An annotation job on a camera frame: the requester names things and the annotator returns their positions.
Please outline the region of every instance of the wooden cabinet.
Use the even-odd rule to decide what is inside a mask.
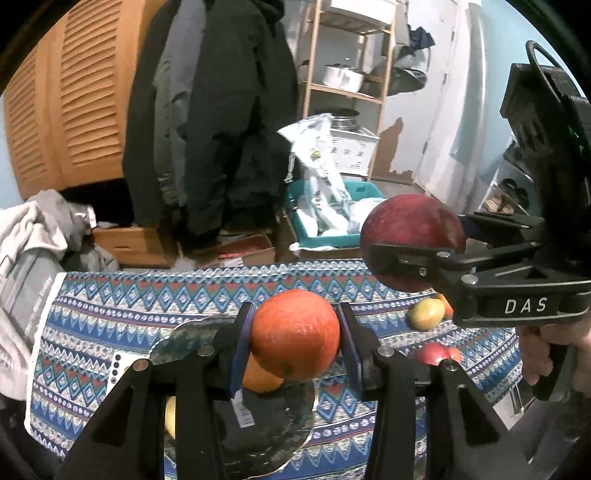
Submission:
[[[5,91],[21,195],[123,176],[129,92],[164,0],[84,0],[37,44]]]

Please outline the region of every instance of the black jacket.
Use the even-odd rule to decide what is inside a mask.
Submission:
[[[180,0],[169,0],[154,15],[146,34],[129,96],[123,175],[134,205],[134,221],[158,226],[164,201],[154,167],[154,102],[152,84],[168,31]]]
[[[282,195],[290,146],[277,130],[297,120],[297,78],[280,23],[282,0],[216,0],[187,123],[188,226],[219,229],[224,215]]]

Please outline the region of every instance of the shelving unit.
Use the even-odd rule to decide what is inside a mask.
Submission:
[[[366,102],[371,102],[374,104],[379,105],[379,117],[377,122],[377,129],[380,130],[382,118],[384,115],[384,105],[386,103],[386,98],[388,96],[388,86],[390,83],[390,74],[392,69],[392,53],[394,51],[395,45],[395,38],[393,35],[394,32],[394,23],[395,23],[395,15],[392,19],[392,23],[389,28],[382,28],[378,25],[373,23],[360,20],[358,18],[349,17],[346,14],[340,12],[333,12],[333,11],[326,11],[323,10],[324,0],[316,0],[315,4],[310,4],[308,6],[307,12],[303,17],[303,23],[300,28],[300,39],[298,41],[298,59],[300,55],[300,43],[303,37],[309,34],[310,27],[312,28],[311,32],[311,44],[310,44],[310,56],[309,56],[309,67],[308,67],[308,75],[306,81],[302,82],[304,86],[304,103],[302,114],[303,118],[308,117],[310,113],[310,99],[312,91],[318,92],[327,92],[332,93],[334,95],[342,95],[354,100],[362,100]],[[317,83],[313,83],[313,74],[314,74],[314,65],[316,63],[316,48],[318,45],[318,33],[320,26],[335,28],[337,30],[346,31],[353,35],[357,35],[363,37],[363,47],[361,50],[361,58],[359,61],[359,69],[363,68],[363,64],[365,61],[365,53],[368,45],[368,37],[370,35],[375,35],[379,33],[388,34],[389,35],[389,42],[388,42],[388,51],[385,63],[385,73],[384,78],[381,77],[371,77],[371,80],[374,82],[383,82],[382,83],[382,90],[381,94],[378,98],[365,95],[363,93],[352,93],[347,92],[345,90],[340,90],[336,88],[327,87],[325,85],[319,85]],[[369,163],[369,170],[367,179],[371,178],[372,170],[374,168],[374,161],[375,161],[375,153],[374,157],[371,159]]]

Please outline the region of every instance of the human hand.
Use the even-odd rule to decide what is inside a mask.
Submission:
[[[530,385],[547,377],[553,369],[550,359],[550,344],[577,347],[577,362],[572,378],[576,391],[591,397],[591,316],[570,325],[545,325],[517,327],[519,349],[523,360],[523,378]]]

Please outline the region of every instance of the patterned tablecloth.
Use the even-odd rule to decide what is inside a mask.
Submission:
[[[463,367],[495,403],[521,375],[513,329],[462,329],[451,321],[430,332],[411,330],[405,312],[429,292],[406,294],[378,282],[362,261],[322,261],[190,273],[68,273],[53,287],[46,322],[37,332],[25,426],[40,443],[65,455],[106,395],[115,351],[146,353],[178,325],[260,305],[291,288],[329,301],[349,301],[358,320],[382,343],[403,353],[438,340],[464,353]],[[270,474],[273,480],[360,478],[369,454],[376,405],[351,393],[341,364],[317,380],[318,402],[309,442]],[[426,448],[425,411],[417,399],[418,455]],[[174,478],[174,464],[165,462]]]

